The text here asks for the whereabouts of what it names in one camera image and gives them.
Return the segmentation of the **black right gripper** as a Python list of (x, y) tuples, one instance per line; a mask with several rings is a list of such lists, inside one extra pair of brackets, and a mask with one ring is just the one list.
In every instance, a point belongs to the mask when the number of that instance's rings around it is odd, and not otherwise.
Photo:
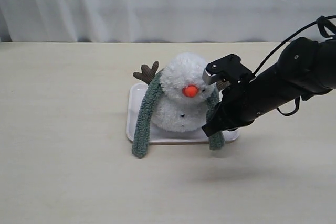
[(229, 81), (230, 85), (222, 91), (221, 103), (227, 114), (238, 128), (253, 123), (262, 116), (263, 85), (260, 77), (242, 64), (241, 57), (229, 54), (206, 65), (203, 81), (210, 85), (215, 82)]

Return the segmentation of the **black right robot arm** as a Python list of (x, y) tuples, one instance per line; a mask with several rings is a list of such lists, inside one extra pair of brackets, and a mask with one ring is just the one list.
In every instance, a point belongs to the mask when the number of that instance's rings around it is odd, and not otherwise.
[(259, 75), (229, 54), (207, 64), (203, 80), (229, 82), (202, 130), (207, 136), (248, 126), (258, 117), (301, 98), (309, 100), (335, 89), (335, 40), (317, 42), (300, 37)]

